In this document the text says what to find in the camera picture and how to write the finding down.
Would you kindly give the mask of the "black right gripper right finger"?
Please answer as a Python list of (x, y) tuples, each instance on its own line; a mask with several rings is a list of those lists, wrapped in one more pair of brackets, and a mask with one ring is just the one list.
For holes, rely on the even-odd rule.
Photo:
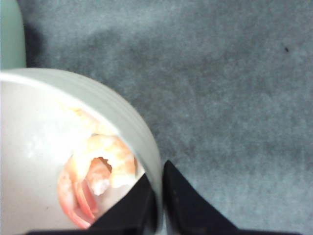
[(163, 201), (169, 235), (230, 235), (239, 230), (192, 187), (171, 161), (163, 169)]

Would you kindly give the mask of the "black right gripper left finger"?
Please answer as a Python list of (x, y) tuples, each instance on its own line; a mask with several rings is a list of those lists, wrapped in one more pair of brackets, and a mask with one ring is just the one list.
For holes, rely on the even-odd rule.
[(157, 231), (155, 193), (146, 175), (118, 203), (86, 230), (39, 230), (28, 235), (154, 235)]

